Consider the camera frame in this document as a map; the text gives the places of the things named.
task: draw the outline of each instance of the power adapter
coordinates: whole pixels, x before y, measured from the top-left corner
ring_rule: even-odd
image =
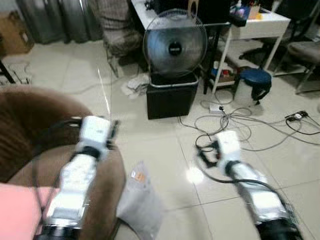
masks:
[[[214,115],[224,115],[224,107],[222,105],[211,103],[209,106],[209,112]]]
[[[305,110],[302,111],[298,111],[294,114],[288,115],[286,117],[284,117],[286,120],[288,120],[289,122],[294,122],[294,121],[300,121],[303,118],[308,117],[308,113]]]

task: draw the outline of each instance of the bottle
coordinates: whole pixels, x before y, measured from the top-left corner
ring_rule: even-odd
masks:
[[[235,14],[242,17],[244,15],[244,10],[241,9],[242,7],[242,0],[238,0],[237,4],[235,5]]]
[[[238,0],[237,4],[235,5],[235,12],[237,13],[242,7],[242,0]]]

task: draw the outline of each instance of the suitcase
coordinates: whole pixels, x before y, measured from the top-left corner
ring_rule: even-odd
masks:
[[[100,25],[89,8],[87,0],[60,0],[60,4],[71,40],[84,43],[102,39]]]
[[[68,41],[57,0],[16,0],[36,43]]]

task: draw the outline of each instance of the fan label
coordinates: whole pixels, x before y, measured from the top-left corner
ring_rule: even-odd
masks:
[[[182,46],[179,42],[174,41],[169,45],[169,53],[172,56],[178,56],[182,52]]]

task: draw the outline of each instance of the fan grille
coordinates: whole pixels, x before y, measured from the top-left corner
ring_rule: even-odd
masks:
[[[207,45],[201,20],[184,9],[171,9],[149,24],[143,52],[153,73],[175,78],[189,74],[201,63]]]

